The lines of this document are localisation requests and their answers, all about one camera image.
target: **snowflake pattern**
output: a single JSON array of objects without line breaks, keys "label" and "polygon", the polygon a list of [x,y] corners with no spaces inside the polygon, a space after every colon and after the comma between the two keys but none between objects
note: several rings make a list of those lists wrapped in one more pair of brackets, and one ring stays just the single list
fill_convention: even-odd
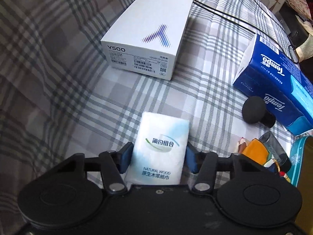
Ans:
[{"label": "snowflake pattern", "polygon": [[301,156],[299,155],[299,153],[296,153],[292,157],[290,157],[290,161],[292,165],[297,165],[301,161]]}]

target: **tissue package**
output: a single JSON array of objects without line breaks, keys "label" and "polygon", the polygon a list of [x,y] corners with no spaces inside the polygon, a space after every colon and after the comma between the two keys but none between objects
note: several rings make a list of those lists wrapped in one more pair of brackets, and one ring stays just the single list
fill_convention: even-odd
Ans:
[{"label": "tissue package", "polygon": [[135,184],[179,184],[189,121],[144,112],[126,181]]},{"label": "tissue package", "polygon": [[313,129],[313,86],[276,46],[256,34],[244,52],[234,87],[259,96],[276,120],[298,136]]}]

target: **blue curved line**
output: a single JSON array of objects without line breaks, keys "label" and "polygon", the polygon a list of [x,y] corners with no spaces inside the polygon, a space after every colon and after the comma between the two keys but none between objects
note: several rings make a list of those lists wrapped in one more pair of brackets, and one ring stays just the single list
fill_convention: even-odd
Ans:
[{"label": "blue curved line", "polygon": [[174,140],[173,138],[171,138],[171,137],[169,137],[169,136],[167,136],[167,135],[164,135],[164,134],[161,134],[161,135],[170,138],[170,139],[173,140],[173,141],[178,145],[178,147],[179,147],[179,144],[177,143],[176,140]]}]

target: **gray and white plaid cloth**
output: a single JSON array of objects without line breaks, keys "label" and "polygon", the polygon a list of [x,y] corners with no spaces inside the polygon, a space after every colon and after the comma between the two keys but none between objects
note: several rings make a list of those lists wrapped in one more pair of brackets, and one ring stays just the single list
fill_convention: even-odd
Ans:
[{"label": "gray and white plaid cloth", "polygon": [[[74,153],[95,157],[135,142],[143,111],[188,119],[189,141],[223,157],[240,137],[266,131],[243,122],[246,97],[232,86],[253,34],[196,5],[171,81],[108,66],[100,40],[133,1],[0,0],[1,234],[23,224],[23,186]],[[249,21],[288,50],[258,1],[200,1]],[[289,152],[294,137],[279,123],[271,130]],[[100,183],[98,174],[90,179]],[[184,168],[182,183],[193,179]],[[216,183],[227,179],[220,173]]]}]

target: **dotted y logo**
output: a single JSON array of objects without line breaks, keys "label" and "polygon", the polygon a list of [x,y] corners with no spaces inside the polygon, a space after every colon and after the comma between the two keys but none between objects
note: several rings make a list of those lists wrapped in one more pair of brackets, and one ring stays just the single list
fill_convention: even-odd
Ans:
[{"label": "dotted y logo", "polygon": [[153,41],[156,38],[159,38],[161,45],[163,47],[169,48],[171,43],[166,35],[166,30],[168,26],[167,25],[160,25],[159,28],[152,34],[149,34],[148,36],[144,37],[142,39],[143,42],[149,43]]}]

